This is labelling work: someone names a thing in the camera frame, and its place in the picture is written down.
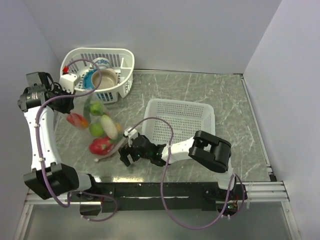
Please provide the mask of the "clear zip top bag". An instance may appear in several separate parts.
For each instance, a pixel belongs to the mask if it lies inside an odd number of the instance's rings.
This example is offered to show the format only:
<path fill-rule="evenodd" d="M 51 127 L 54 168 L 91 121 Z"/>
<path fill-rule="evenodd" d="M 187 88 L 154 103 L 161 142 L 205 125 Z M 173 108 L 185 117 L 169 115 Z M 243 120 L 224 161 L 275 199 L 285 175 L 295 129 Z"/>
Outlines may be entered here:
<path fill-rule="evenodd" d="M 124 128 L 98 98 L 91 93 L 73 99 L 73 109 L 64 114 L 65 120 L 80 134 L 84 149 L 95 162 L 114 155 L 125 143 Z"/>

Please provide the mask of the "red fake dragon fruit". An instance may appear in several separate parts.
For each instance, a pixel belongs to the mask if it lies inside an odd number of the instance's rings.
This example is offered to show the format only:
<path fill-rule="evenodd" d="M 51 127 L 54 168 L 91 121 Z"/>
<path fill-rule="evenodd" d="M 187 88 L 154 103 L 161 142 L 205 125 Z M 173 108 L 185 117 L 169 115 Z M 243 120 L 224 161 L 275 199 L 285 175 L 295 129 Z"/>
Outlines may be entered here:
<path fill-rule="evenodd" d="M 103 156 L 107 155 L 114 147 L 114 141 L 105 136 L 94 139 L 88 148 L 92 154 Z"/>

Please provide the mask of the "white fake radish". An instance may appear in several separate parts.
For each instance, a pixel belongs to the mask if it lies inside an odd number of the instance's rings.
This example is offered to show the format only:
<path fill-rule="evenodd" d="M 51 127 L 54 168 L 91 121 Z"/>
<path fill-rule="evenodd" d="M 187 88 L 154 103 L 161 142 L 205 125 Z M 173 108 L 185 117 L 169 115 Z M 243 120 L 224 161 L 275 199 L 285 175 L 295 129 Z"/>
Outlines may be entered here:
<path fill-rule="evenodd" d="M 113 120 L 107 116 L 107 115 L 102 115 L 100 117 L 100 124 L 104 130 L 104 132 L 106 133 L 106 135 L 112 139 L 112 140 L 116 140 L 118 138 L 118 130 L 117 127 L 115 125 L 115 123 L 113 122 Z"/>

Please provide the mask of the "white perforated tray basket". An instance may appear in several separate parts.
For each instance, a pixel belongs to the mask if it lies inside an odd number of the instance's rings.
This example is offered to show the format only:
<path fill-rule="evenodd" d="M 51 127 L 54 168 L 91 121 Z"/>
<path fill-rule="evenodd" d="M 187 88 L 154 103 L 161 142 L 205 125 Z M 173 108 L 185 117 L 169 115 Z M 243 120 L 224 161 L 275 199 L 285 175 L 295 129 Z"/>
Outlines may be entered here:
<path fill-rule="evenodd" d="M 196 131 L 216 134 L 214 108 L 205 103 L 173 99 L 151 99 L 146 107 L 141 134 L 153 144 L 167 144 L 173 131 L 172 143 L 190 139 Z"/>

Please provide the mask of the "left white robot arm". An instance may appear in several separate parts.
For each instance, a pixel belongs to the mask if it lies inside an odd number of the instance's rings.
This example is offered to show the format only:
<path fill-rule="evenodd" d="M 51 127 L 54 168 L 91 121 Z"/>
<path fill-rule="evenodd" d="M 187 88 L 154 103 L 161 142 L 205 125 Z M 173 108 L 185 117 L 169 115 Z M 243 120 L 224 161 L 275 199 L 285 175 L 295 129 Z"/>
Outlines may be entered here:
<path fill-rule="evenodd" d="M 32 147 L 31 172 L 23 176 L 25 185 L 43 200 L 77 192 L 94 201 L 100 193 L 91 174 L 79 174 L 59 155 L 55 132 L 55 112 L 69 114 L 74 109 L 75 86 L 81 77 L 64 73 L 59 82 L 47 72 L 26 76 L 28 87 L 17 104 L 27 121 Z"/>

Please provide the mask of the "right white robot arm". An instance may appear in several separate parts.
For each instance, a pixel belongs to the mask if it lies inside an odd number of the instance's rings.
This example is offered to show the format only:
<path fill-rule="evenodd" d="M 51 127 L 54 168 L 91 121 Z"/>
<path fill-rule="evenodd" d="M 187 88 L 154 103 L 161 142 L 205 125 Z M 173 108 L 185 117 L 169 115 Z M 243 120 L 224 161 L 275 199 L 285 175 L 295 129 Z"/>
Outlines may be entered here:
<path fill-rule="evenodd" d="M 196 131 L 193 137 L 172 145 L 156 145 L 136 130 L 133 133 L 126 130 L 124 136 L 128 138 L 128 143 L 118 152 L 126 167 L 131 164 L 128 156 L 133 162 L 147 159 L 158 167 L 193 159 L 215 173 L 217 189 L 213 191 L 213 195 L 217 199 L 232 199 L 236 194 L 237 180 L 233 175 L 231 144 L 228 141 L 202 130 Z"/>

